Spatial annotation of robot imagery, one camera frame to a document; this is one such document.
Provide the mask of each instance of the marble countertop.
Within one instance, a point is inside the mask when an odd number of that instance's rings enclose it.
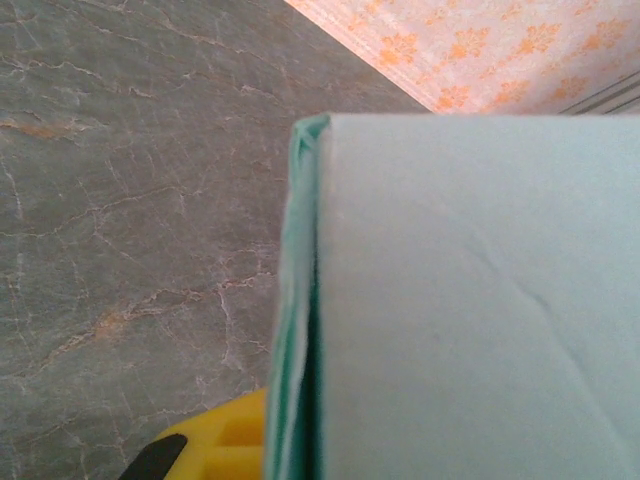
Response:
[[[117,478],[265,383],[295,119],[422,109],[280,0],[7,0],[0,46],[0,478]]]

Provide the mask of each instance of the gray marble surface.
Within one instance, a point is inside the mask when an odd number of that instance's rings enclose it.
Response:
[[[292,122],[421,108],[279,0],[0,0],[0,478],[264,385]]]

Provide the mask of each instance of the teal paper layer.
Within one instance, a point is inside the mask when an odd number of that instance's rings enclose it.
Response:
[[[316,283],[318,138],[321,115],[297,122],[289,151],[289,196],[281,238],[280,301],[267,405],[265,478],[320,478]]]

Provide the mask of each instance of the floral wallpaper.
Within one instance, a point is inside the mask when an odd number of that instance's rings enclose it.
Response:
[[[640,0],[287,1],[440,113],[557,113],[640,70]]]

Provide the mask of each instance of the yellow plastic object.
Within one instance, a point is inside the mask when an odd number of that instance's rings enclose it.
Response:
[[[165,480],[262,478],[265,389],[185,420],[162,432],[187,437]]]

